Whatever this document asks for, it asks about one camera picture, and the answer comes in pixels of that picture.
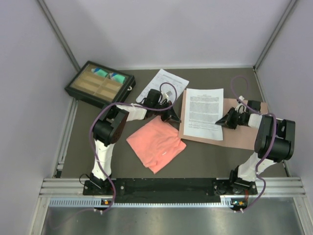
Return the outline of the pink cloth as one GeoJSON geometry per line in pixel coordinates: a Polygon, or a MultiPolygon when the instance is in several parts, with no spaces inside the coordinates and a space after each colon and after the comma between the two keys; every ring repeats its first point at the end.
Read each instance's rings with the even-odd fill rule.
{"type": "Polygon", "coordinates": [[[158,173],[185,148],[176,128],[155,117],[126,139],[142,164],[158,173]]]}

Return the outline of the white text document sheet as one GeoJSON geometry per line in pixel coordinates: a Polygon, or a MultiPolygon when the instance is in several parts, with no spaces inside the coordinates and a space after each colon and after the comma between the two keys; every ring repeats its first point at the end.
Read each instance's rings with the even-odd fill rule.
{"type": "Polygon", "coordinates": [[[216,122],[223,117],[224,89],[187,89],[183,135],[222,141],[222,127],[216,122]]]}

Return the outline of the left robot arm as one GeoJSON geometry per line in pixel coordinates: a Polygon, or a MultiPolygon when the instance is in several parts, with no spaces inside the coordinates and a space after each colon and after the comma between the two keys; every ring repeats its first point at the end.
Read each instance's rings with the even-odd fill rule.
{"type": "Polygon", "coordinates": [[[83,195],[108,195],[114,193],[111,179],[112,154],[128,121],[145,120],[152,116],[162,122],[181,123],[174,111],[174,101],[166,93],[151,89],[139,103],[116,102],[105,107],[92,124],[89,139],[95,154],[94,166],[84,182],[83,195]]]}

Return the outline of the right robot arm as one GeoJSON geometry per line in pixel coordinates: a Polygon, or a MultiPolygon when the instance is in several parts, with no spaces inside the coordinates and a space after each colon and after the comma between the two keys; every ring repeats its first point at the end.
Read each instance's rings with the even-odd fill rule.
{"type": "Polygon", "coordinates": [[[294,152],[295,122],[261,114],[261,102],[239,102],[216,124],[228,129],[247,126],[257,129],[254,152],[230,172],[229,179],[213,182],[216,195],[256,195],[255,181],[268,167],[289,160],[294,152]]]}

